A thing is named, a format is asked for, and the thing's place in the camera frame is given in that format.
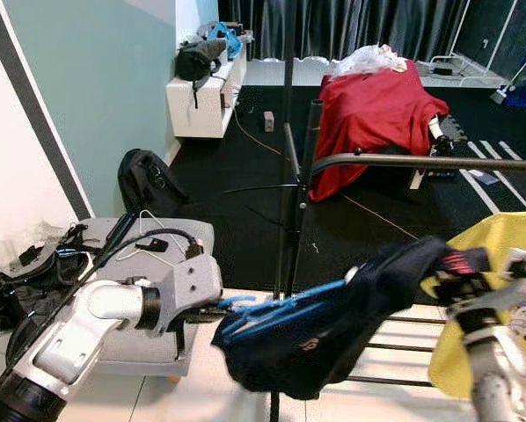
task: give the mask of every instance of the black backpack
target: black backpack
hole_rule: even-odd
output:
[[[188,201],[167,164],[151,151],[127,152],[118,178],[124,207],[129,213],[147,209],[156,217],[171,217]]]
[[[226,49],[225,40],[201,41],[185,44],[175,59],[175,75],[193,82],[194,108],[199,108],[197,91],[221,66],[218,56]]]

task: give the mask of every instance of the teal wall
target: teal wall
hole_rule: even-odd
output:
[[[164,94],[176,47],[171,20],[122,0],[4,4],[95,214],[120,215],[124,153],[163,158],[174,142]]]

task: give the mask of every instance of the white shelf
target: white shelf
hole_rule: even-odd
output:
[[[173,78],[165,86],[165,93],[175,136],[223,138],[237,103],[234,94],[241,89],[246,69],[243,48],[234,61],[223,65],[197,91],[198,108],[194,105],[193,83]]]

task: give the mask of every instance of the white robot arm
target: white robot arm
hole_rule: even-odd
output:
[[[159,282],[85,284],[0,379],[0,421],[56,420],[97,363],[110,331],[127,324],[159,337],[176,321],[211,321],[221,295],[220,269],[207,254],[180,262]]]
[[[479,422],[526,422],[526,357],[497,314],[526,302],[526,251],[512,250],[501,275],[510,284],[490,293],[480,280],[464,280],[448,315],[464,332]]]

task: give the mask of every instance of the black floor mat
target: black floor mat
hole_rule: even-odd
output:
[[[489,98],[489,90],[428,91],[449,103],[469,141],[484,139],[494,146],[506,141],[526,159],[526,110],[496,105]],[[293,88],[291,123],[299,150],[309,103],[318,94],[319,87]],[[237,107],[243,128],[275,149],[281,149],[283,143],[281,98],[282,87],[245,86]],[[271,134],[263,132],[266,110],[275,116],[275,131]],[[503,150],[500,152],[508,158]],[[475,156],[466,142],[458,143],[457,155]],[[226,189],[281,183],[280,157],[242,133],[232,118],[222,140],[185,140],[172,169],[193,197],[212,198],[187,206],[182,214],[214,225],[214,254],[224,286],[271,289],[277,258],[279,227],[274,221],[279,219],[280,190],[215,195]],[[408,169],[369,168],[342,191],[361,207],[341,195],[310,204],[295,290],[342,277],[349,267],[374,256],[386,244],[412,240],[406,232],[413,236],[435,234],[448,240],[490,215],[462,176],[424,178],[419,190],[410,191],[410,173]],[[526,199],[526,175],[506,176]],[[484,188],[500,210],[524,210],[503,184]],[[422,293],[416,302],[432,303]]]

